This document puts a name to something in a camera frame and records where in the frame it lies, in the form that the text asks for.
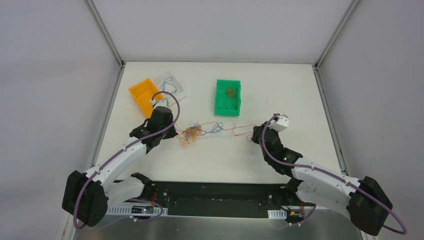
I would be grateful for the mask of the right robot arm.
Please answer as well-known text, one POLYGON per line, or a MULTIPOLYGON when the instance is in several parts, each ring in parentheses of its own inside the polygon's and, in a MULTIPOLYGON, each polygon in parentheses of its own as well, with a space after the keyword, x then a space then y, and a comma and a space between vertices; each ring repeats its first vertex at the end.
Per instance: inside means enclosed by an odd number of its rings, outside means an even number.
POLYGON ((269 166, 290 178, 283 192, 288 204, 319 205, 350 219, 368 235, 380 233, 393 204, 375 179, 349 177, 315 164, 285 147, 278 132, 264 124, 253 127, 251 140, 260 146, 269 166))

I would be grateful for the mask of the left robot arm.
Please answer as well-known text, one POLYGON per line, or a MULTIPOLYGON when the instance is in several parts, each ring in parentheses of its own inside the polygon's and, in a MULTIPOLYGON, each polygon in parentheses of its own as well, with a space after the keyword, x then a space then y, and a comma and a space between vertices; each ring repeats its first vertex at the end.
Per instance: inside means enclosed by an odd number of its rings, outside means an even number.
POLYGON ((147 202, 153 189, 149 178, 140 173, 124 181, 116 179, 134 162, 142 160, 162 140, 174 138, 177 117, 165 106, 155 106, 151 116, 134 128, 121 148, 104 163, 85 172, 75 170, 66 181, 62 209, 73 216, 76 229, 97 225, 108 209, 131 198, 147 202))

